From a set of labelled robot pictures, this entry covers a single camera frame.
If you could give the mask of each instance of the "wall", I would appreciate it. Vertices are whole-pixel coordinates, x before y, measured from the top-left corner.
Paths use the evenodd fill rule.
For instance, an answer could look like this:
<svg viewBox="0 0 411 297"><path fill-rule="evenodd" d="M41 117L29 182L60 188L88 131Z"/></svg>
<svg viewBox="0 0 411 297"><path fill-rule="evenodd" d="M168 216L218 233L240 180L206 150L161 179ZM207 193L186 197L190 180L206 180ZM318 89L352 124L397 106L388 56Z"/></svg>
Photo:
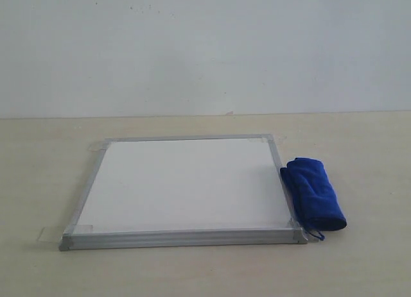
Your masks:
<svg viewBox="0 0 411 297"><path fill-rule="evenodd" d="M411 0L0 0L0 117L411 109Z"/></svg>

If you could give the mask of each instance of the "table surface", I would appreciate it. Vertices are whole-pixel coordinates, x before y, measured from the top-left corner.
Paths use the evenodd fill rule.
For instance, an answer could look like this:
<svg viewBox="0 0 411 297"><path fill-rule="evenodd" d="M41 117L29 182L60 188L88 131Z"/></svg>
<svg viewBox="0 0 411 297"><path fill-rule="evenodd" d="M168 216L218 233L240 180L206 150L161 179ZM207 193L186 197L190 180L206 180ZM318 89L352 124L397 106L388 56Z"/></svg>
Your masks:
<svg viewBox="0 0 411 297"><path fill-rule="evenodd" d="M109 137L272 133L348 227L308 245L59 252ZM0 296L411 296L411 112L0 120Z"/></svg>

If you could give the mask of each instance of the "whiteboard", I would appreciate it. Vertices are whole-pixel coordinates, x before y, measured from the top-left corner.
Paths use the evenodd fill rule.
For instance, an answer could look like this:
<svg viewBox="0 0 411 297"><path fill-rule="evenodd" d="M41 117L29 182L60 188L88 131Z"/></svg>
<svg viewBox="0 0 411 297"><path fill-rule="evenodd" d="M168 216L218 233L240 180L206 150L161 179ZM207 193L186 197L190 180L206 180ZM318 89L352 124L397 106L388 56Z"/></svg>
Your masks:
<svg viewBox="0 0 411 297"><path fill-rule="evenodd" d="M113 140L71 235L294 228L264 136Z"/></svg>

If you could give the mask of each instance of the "blue microfiber cloth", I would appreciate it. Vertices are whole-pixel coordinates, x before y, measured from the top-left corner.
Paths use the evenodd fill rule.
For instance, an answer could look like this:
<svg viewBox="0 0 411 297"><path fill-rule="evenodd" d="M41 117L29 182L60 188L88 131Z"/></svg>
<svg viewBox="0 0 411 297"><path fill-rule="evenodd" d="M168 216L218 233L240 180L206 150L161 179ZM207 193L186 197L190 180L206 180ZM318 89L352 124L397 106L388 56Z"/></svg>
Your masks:
<svg viewBox="0 0 411 297"><path fill-rule="evenodd" d="M316 230L320 235L316 237L323 240L320 231L337 231L347 226L321 161L296 158L280 173L291 192L297 220L307 232Z"/></svg>

